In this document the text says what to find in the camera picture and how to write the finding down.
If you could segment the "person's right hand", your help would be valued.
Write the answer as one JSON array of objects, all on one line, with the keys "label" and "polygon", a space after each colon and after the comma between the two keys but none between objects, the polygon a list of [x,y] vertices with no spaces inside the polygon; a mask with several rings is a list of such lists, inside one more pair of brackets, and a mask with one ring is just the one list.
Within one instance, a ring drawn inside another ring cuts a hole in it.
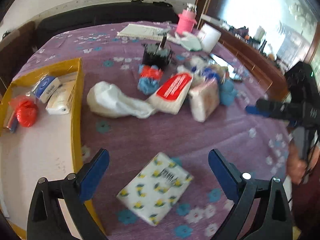
[{"label": "person's right hand", "polygon": [[319,159],[319,147],[316,146],[312,157],[310,158],[309,165],[306,161],[300,159],[298,155],[298,149],[295,145],[295,141],[292,139],[289,143],[289,156],[286,162],[286,173],[291,178],[292,183],[299,185],[305,172],[307,170],[313,170]]}]

